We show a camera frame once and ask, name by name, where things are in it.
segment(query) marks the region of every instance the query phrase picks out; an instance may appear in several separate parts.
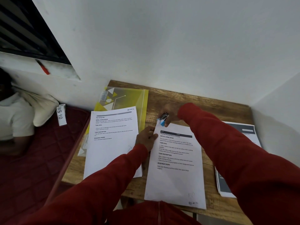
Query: red sleeve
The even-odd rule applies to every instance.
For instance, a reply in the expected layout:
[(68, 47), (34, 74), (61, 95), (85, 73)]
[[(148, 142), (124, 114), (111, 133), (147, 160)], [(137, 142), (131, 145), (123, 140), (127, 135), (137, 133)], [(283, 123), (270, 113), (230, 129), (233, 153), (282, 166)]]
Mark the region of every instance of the red sleeve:
[(147, 156), (144, 145), (134, 146), (128, 154), (120, 155), (32, 214), (24, 225), (104, 224)]
[(300, 168), (192, 103), (178, 117), (190, 125), (253, 224), (300, 224)]

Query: jacket zipper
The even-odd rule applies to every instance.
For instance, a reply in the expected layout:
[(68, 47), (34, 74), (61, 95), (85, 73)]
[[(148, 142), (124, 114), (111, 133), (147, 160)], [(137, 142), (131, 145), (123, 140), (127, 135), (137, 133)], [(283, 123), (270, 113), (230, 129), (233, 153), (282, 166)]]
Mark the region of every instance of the jacket zipper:
[(157, 224), (160, 225), (161, 224), (161, 218), (160, 218), (160, 201), (158, 202), (158, 218), (157, 218)]

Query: white shirt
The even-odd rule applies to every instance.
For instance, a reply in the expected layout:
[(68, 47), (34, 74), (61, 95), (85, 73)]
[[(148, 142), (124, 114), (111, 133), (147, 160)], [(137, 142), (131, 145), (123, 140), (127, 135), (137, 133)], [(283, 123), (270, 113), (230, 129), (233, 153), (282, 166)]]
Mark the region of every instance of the white shirt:
[(34, 134), (33, 107), (18, 93), (0, 101), (0, 140)]

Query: hand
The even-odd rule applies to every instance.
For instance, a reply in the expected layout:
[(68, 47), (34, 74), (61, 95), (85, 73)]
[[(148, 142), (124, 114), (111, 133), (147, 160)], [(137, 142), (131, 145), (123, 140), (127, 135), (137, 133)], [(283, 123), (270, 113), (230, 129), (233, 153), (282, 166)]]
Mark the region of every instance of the hand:
[(158, 137), (158, 134), (153, 134), (155, 127), (148, 126), (142, 132), (137, 135), (137, 140), (135, 144), (143, 144), (148, 151), (153, 148), (154, 141)]
[(168, 127), (171, 121), (179, 121), (177, 114), (181, 106), (181, 103), (168, 103), (160, 110), (157, 118), (161, 117), (164, 113), (168, 113), (169, 116), (165, 120), (165, 127)]

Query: wooden desk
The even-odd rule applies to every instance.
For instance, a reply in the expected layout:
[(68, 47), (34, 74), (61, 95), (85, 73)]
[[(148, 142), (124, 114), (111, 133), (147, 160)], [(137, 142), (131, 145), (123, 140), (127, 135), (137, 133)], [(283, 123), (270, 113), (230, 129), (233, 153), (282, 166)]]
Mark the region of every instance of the wooden desk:
[[(156, 118), (159, 110), (165, 103), (168, 102), (192, 102), (197, 106), (201, 107), (203, 110), (213, 113), (222, 121), (253, 124), (251, 109), (249, 106), (246, 105), (237, 104), (233, 102), (225, 102), (216, 99), (209, 99), (200, 96), (188, 95), (178, 92), (160, 90), (151, 87), (144, 87), (140, 85), (123, 83), (113, 80), (110, 81), (109, 86), (149, 90), (146, 126), (156, 125)], [(77, 184), (80, 183), (83, 179), (85, 157), (77, 156), (80, 145), (77, 148), (65, 172), (65, 175), (62, 179), (62, 181), (64, 182)], [(143, 176), (141, 178), (134, 178), (130, 182), (122, 196), (144, 200), (149, 158), (150, 156), (148, 156), (146, 162), (142, 164)], [(242, 212), (236, 199), (221, 197), (218, 193), (216, 187), (214, 166), (212, 164), (212, 161), (208, 158), (203, 149), (202, 159), (207, 209), (203, 210), (179, 205), (177, 205), (177, 207), (185, 211), (195, 212), (198, 214), (203, 214), (230, 222), (245, 225), (252, 224), (250, 220), (246, 217), (246, 215)]]

